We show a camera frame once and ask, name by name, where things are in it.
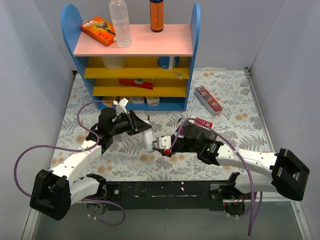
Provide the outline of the white and red remote control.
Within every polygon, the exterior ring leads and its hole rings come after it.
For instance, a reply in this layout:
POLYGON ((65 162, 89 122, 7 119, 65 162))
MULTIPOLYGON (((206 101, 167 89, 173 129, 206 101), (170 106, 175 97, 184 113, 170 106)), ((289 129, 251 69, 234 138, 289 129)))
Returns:
POLYGON ((148 153, 152 153, 155 150, 153 149, 153 133, 151 129, 147 129, 145 131, 142 132, 142 136, 143 136, 143 141, 144 141, 144 145, 145 145, 145 149, 148 153))

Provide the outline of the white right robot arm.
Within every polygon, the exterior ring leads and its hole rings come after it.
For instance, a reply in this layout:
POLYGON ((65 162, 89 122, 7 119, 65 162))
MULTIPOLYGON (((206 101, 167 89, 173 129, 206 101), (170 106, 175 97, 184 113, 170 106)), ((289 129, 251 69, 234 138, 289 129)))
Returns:
POLYGON ((182 136, 164 135, 156 141, 157 150, 164 156, 175 153, 196 153, 203 163, 250 170, 251 175, 237 174, 226 186, 227 195, 237 199, 243 194, 277 192, 283 197, 302 201, 310 169, 290 150, 256 152, 234 150, 221 141, 210 139, 204 128, 195 124, 183 128, 182 136))

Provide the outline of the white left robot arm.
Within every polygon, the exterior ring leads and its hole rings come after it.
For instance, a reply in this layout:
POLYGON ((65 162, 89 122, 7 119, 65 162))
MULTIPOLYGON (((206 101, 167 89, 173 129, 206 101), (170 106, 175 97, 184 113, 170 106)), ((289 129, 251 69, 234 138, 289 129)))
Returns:
POLYGON ((114 136, 123 133, 129 136, 142 134, 146 150, 153 150, 152 126, 148 120, 140 119, 132 110, 117 113, 113 108, 104 108, 78 152, 58 166, 38 172, 30 207, 59 221, 71 205, 82 199, 88 198, 91 202, 107 200, 110 191, 104 177, 90 173, 80 180, 77 178, 111 146, 114 136))

